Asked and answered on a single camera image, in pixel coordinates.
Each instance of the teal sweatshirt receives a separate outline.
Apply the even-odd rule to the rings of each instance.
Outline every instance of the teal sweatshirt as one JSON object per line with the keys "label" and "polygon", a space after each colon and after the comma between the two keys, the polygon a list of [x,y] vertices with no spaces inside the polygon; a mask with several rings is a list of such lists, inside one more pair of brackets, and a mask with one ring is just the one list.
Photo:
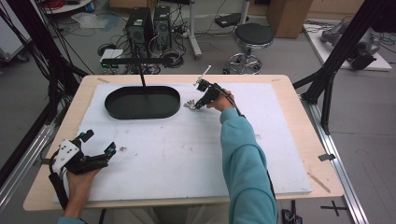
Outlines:
{"label": "teal sweatshirt", "polygon": [[[262,148],[250,123],[233,108],[220,116],[222,168],[230,194],[230,223],[276,224],[273,197]],[[58,224],[82,224],[78,219],[60,217]]]}

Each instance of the white platform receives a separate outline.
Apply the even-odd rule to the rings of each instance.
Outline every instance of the white platform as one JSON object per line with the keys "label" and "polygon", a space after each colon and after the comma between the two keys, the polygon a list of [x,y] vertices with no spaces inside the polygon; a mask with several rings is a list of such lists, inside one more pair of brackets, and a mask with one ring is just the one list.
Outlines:
{"label": "white platform", "polygon": [[[320,26],[317,25],[311,25],[311,24],[304,24],[304,28],[308,29],[318,29]],[[326,62],[327,58],[329,58],[330,53],[333,50],[333,46],[331,43],[323,43],[320,41],[322,31],[313,33],[313,32],[308,32],[307,35],[311,41],[312,46],[314,47],[320,61],[322,63]],[[376,61],[373,61],[370,63],[366,68],[363,70],[371,70],[371,71],[389,71],[392,69],[392,67],[378,54],[374,54],[373,57],[376,58]],[[352,66],[349,64],[349,62],[345,61],[341,68],[346,68],[346,69],[352,69]]]}
{"label": "white platform", "polygon": [[[81,132],[95,132],[82,145],[86,155],[102,154],[113,141],[117,145],[109,166],[94,179],[90,200],[228,196],[221,168],[219,111],[205,107],[191,111],[182,106],[168,119],[113,119],[104,102],[122,86],[99,85],[79,127]],[[203,96],[192,84],[169,86],[180,93],[182,104]],[[233,90],[238,107],[252,124],[275,192],[312,191],[271,84],[227,83],[222,87]]]}

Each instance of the oval black tray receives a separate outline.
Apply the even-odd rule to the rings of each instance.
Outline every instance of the oval black tray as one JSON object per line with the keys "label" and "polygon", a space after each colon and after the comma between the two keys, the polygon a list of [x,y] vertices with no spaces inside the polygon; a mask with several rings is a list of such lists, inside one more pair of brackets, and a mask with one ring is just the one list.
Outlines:
{"label": "oval black tray", "polygon": [[167,86],[128,86],[111,92],[105,108],[114,119],[165,119],[180,109],[180,94]]}

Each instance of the person's right hand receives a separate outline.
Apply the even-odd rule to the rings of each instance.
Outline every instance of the person's right hand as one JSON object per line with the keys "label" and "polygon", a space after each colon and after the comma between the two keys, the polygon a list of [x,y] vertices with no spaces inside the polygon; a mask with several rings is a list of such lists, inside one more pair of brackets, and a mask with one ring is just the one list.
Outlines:
{"label": "person's right hand", "polygon": [[[227,94],[233,99],[233,94],[230,91],[227,91]],[[208,104],[206,108],[212,108],[215,107],[218,111],[222,112],[223,110],[227,108],[233,108],[233,104],[225,97],[223,94],[219,94],[218,99],[213,101],[212,103]]]}

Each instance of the round stool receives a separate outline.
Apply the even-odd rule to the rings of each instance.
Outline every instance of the round stool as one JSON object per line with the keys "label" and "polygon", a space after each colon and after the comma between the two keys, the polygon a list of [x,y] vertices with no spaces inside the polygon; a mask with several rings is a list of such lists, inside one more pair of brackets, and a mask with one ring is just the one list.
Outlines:
{"label": "round stool", "polygon": [[230,58],[228,65],[239,74],[259,74],[262,61],[252,55],[254,49],[265,49],[274,41],[270,27],[257,23],[246,23],[236,27],[234,31],[236,42],[247,49],[245,53],[237,53]]}

